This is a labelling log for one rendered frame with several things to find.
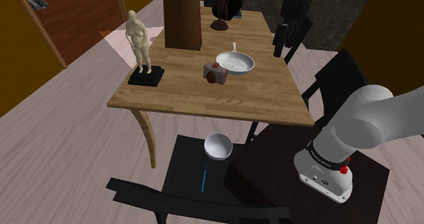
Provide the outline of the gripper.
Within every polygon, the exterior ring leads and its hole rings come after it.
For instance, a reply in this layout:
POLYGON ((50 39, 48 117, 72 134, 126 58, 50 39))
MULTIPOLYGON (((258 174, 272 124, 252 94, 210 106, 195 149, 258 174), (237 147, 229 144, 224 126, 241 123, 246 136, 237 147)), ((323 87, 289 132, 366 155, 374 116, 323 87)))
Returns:
POLYGON ((275 47, 273 56, 277 58, 281 56, 284 46, 289 48, 289 52, 284 57, 286 64, 289 64, 308 33, 308 25, 312 24, 308 18, 311 1, 283 0, 281 7, 283 24, 277 26, 272 44, 275 47))

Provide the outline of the white frying pan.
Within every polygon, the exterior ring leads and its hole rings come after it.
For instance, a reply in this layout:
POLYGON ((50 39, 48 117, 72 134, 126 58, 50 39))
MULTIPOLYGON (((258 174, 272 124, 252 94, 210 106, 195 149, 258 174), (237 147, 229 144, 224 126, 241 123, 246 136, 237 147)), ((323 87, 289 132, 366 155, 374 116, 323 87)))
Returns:
POLYGON ((238 52, 236 50, 236 42, 233 42, 232 46, 232 51, 222 52, 217 55, 216 63, 227 69, 230 75, 245 75, 250 73, 255 66, 254 59, 244 53, 238 52))

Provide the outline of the dark grey stone cabinet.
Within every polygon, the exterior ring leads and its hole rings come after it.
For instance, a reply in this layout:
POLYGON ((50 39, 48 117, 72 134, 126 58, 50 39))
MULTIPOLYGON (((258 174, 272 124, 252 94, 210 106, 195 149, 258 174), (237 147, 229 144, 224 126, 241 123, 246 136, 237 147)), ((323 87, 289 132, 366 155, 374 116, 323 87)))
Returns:
MULTIPOLYGON (((283 0, 243 0, 243 10, 262 12, 271 33, 283 22, 283 0)), ((312 0, 308 18, 313 25, 302 44, 311 50, 336 51, 368 0, 312 0)))

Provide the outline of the black chair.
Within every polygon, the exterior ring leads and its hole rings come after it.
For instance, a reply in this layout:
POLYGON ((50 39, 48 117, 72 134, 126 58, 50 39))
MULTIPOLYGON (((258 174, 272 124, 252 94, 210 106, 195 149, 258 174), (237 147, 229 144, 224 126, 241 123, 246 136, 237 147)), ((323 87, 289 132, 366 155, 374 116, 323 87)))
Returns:
POLYGON ((228 164, 244 145, 235 144, 229 158, 207 157, 204 140, 179 135, 161 191, 111 178, 106 186, 115 191, 113 200, 152 211, 157 224, 170 224, 169 214, 227 224, 294 224, 288 208, 243 205, 224 187, 228 164), (205 162, 208 161, 203 195, 200 195, 205 162))
POLYGON ((315 121, 313 126, 270 124, 258 135, 255 135, 253 132, 258 124, 253 122, 247 142, 256 139, 269 141, 272 138, 282 138, 285 141, 311 140, 328 124, 354 91, 368 84, 369 82, 352 55, 343 49, 315 74, 315 81, 301 94, 306 107, 309 108, 309 100, 312 95, 316 91, 321 92, 323 116, 315 121))

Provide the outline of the black round object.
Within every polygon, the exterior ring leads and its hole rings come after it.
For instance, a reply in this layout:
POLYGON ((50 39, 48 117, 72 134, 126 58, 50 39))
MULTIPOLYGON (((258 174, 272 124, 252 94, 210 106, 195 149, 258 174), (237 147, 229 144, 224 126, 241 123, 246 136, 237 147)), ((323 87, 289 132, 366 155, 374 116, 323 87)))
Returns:
POLYGON ((243 0, 228 0, 228 15, 226 13, 222 14, 222 19, 230 21, 240 12, 243 5, 243 0))

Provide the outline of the brown cake piece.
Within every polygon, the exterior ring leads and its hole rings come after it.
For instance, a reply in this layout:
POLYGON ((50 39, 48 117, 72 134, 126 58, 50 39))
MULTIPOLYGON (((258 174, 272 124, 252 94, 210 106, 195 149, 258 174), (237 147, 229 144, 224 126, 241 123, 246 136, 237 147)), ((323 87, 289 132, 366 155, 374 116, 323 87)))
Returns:
POLYGON ((207 63, 204 65, 203 77, 207 79, 207 73, 214 71, 216 74, 216 83, 224 85, 228 75, 228 69, 221 67, 218 63, 207 63))

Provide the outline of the dark brown figure statue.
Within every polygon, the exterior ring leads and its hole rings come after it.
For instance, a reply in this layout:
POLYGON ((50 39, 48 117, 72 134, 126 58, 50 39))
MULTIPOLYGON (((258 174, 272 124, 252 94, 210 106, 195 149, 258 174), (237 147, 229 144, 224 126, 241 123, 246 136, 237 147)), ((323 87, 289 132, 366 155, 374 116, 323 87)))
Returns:
POLYGON ((217 20, 211 23, 211 28, 216 31, 225 31, 228 25, 222 20, 222 14, 228 14, 228 0, 217 0, 217 20))

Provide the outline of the tall brown wooden block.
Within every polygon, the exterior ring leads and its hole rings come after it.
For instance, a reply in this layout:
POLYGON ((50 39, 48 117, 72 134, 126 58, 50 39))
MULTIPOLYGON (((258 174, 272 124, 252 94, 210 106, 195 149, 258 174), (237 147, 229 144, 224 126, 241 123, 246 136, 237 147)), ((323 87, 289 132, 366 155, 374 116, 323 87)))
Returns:
POLYGON ((200 0, 163 0, 165 47, 201 50, 200 0))

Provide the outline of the wooden table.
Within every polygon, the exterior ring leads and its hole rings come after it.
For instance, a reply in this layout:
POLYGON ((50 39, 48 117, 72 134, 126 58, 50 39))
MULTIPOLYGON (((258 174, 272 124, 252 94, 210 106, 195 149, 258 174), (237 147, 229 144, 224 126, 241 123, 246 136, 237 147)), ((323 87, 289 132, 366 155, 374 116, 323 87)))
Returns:
POLYGON ((212 9, 200 9, 202 47, 196 50, 166 48, 162 30, 150 46, 152 62, 164 68, 157 87, 123 81, 107 102, 128 109, 139 122, 147 141, 150 164, 156 167, 156 144, 148 112, 216 117, 269 124, 312 126, 311 115, 296 83, 272 52, 272 37, 261 12, 243 11, 226 31, 214 31, 212 9), (209 84, 203 66, 233 48, 250 56, 254 68, 246 75, 231 75, 224 85, 209 84))

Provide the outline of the white bowl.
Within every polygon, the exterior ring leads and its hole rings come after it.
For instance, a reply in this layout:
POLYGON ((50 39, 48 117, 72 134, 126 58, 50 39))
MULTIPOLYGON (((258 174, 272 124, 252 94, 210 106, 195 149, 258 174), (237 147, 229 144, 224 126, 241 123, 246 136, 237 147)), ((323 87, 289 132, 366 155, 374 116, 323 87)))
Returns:
POLYGON ((213 133, 206 137, 204 150, 212 160, 222 161, 230 157, 233 143, 225 134, 213 133))

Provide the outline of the beige human figure, black base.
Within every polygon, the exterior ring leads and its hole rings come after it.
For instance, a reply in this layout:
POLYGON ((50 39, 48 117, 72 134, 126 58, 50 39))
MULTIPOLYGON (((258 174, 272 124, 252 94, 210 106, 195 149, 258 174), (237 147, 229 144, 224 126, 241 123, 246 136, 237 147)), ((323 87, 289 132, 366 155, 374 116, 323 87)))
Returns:
POLYGON ((136 57, 137 68, 130 75, 128 84, 157 87, 164 74, 164 69, 152 66, 149 57, 149 43, 145 25, 136 18, 133 10, 128 11, 126 38, 136 57))

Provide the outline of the blue pen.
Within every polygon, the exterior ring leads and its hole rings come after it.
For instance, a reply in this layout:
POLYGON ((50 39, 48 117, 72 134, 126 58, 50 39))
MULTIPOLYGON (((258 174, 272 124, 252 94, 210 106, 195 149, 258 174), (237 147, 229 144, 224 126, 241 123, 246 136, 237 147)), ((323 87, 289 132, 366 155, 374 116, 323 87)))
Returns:
POLYGON ((205 189, 205 182, 206 182, 206 176, 207 176, 207 169, 208 169, 208 161, 205 162, 205 167, 202 175, 202 185, 200 190, 200 195, 203 195, 204 189, 205 189))

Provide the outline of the wooden door frame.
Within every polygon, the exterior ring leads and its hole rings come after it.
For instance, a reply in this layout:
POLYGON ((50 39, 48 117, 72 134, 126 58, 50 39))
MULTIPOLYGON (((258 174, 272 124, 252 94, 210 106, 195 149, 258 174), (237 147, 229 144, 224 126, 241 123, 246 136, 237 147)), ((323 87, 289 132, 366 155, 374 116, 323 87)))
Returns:
POLYGON ((46 0, 40 10, 19 1, 64 69, 128 18, 123 0, 46 0))

